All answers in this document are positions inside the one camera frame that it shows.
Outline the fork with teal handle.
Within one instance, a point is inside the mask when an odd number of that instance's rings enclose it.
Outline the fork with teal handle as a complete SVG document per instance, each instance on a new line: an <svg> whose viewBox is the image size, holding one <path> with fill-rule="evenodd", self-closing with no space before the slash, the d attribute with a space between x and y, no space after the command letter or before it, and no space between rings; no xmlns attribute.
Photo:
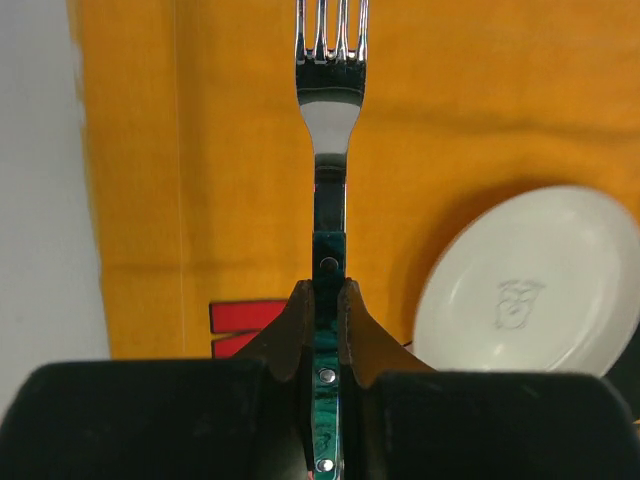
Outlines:
<svg viewBox="0 0 640 480"><path fill-rule="evenodd" d="M312 467L315 479L342 474L338 297L346 270L347 152L366 85L370 4L361 2L358 37L348 43L349 4L337 10L336 44L328 44L328 7L316 4L314 44L306 46L306 4L296 4L295 80L301 115L314 155L312 286Z"/></svg>

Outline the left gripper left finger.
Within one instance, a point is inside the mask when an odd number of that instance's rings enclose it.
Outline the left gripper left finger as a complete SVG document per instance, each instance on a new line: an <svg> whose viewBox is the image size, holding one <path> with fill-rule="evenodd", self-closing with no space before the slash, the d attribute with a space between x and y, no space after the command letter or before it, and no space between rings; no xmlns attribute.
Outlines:
<svg viewBox="0 0 640 480"><path fill-rule="evenodd" d="M314 294L227 359L51 363L1 424L5 479L308 479Z"/></svg>

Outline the orange cartoon placemat cloth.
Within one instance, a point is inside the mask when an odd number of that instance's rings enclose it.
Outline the orange cartoon placemat cloth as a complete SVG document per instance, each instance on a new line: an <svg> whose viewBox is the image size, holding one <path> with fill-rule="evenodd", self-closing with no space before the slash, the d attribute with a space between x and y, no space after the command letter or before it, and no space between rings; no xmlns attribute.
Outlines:
<svg viewBox="0 0 640 480"><path fill-rule="evenodd" d="M311 270L291 1L72 1L116 358L206 356L209 305ZM554 184L639 208L635 1L374 1L347 270L399 341L469 222Z"/></svg>

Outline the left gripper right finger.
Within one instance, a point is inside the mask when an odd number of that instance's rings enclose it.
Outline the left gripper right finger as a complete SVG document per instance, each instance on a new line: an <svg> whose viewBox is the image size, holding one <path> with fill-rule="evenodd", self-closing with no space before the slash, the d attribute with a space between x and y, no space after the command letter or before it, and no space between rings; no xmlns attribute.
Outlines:
<svg viewBox="0 0 640 480"><path fill-rule="evenodd" d="M606 381L570 373L439 372L338 299L346 479L635 479L639 435Z"/></svg>

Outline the cream round plate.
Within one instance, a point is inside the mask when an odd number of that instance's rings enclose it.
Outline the cream round plate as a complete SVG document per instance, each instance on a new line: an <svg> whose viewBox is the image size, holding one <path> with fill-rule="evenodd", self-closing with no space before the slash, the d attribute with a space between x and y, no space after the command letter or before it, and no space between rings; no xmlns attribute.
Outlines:
<svg viewBox="0 0 640 480"><path fill-rule="evenodd" d="M448 246L412 347L440 371L602 376L638 324L638 222L605 193L554 186L502 202Z"/></svg>

